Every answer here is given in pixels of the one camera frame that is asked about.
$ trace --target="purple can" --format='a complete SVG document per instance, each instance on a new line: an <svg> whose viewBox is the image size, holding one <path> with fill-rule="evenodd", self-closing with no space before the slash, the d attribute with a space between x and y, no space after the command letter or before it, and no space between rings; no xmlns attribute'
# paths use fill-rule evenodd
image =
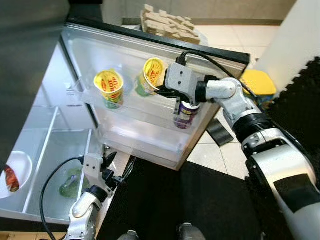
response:
<svg viewBox="0 0 320 240"><path fill-rule="evenodd" d="M174 124L180 129L188 129L197 115L200 106L191 106L189 103L182 101L179 107L178 116L174 118Z"/></svg>

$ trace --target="plate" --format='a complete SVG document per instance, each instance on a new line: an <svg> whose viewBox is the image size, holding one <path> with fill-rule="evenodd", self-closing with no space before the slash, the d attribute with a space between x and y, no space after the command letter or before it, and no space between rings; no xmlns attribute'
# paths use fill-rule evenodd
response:
<svg viewBox="0 0 320 240"><path fill-rule="evenodd" d="M17 194L27 183L32 173L33 164L31 158L23 151L11 152L6 164L10 168L12 168L17 177L19 182L19 190L16 192L11 192L8 190L6 183L6 174L4 171L2 171L2 174L0 176L0 199L4 199Z"/></svg>

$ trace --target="yellow object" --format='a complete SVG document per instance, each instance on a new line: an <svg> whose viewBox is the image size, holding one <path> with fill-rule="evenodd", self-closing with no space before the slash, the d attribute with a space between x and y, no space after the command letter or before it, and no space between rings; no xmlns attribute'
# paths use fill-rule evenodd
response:
<svg viewBox="0 0 320 240"><path fill-rule="evenodd" d="M106 106L108 108L116 109L119 106L115 104L123 104L124 80L114 69L99 72L94 78L94 85L100 90L104 99L107 100Z"/></svg>
<svg viewBox="0 0 320 240"><path fill-rule="evenodd" d="M273 96L277 92L274 82L263 71L246 70L240 81L247 85L256 95Z"/></svg>
<svg viewBox="0 0 320 240"><path fill-rule="evenodd" d="M147 94L154 94L158 90L157 86L163 84L165 76L165 65L160 58L148 59L143 67L139 82Z"/></svg>

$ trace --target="yellow lid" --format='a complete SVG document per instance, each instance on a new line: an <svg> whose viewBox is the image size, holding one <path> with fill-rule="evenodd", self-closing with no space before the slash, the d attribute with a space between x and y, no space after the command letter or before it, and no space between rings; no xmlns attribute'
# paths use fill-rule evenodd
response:
<svg viewBox="0 0 320 240"><path fill-rule="evenodd" d="M143 71L149 82L156 87L158 79L164 71L164 63L159 58L150 58L144 64Z"/></svg>
<svg viewBox="0 0 320 240"><path fill-rule="evenodd" d="M119 91L124 81L113 69L99 72L94 78L94 85L104 93L115 93Z"/></svg>
<svg viewBox="0 0 320 240"><path fill-rule="evenodd" d="M274 95L277 91L274 82L263 71L246 70L240 81L247 85L256 95Z"/></svg>

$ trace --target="can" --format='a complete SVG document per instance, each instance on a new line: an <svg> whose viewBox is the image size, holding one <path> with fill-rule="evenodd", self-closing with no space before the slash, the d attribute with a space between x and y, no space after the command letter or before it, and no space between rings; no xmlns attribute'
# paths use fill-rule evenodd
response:
<svg viewBox="0 0 320 240"><path fill-rule="evenodd" d="M180 129L190 128L199 108L199 105L191 106L189 103L182 101L179 107L178 116L174 118L174 124Z"/></svg>
<svg viewBox="0 0 320 240"><path fill-rule="evenodd" d="M142 73L137 80L136 92L142 97L154 95L154 92L159 90L157 86L163 84L164 76L164 62L157 57L148 59L145 62Z"/></svg>
<svg viewBox="0 0 320 240"><path fill-rule="evenodd" d="M109 109L118 109L123 104L122 76L114 69L99 72L94 78L94 85L103 96L104 105Z"/></svg>

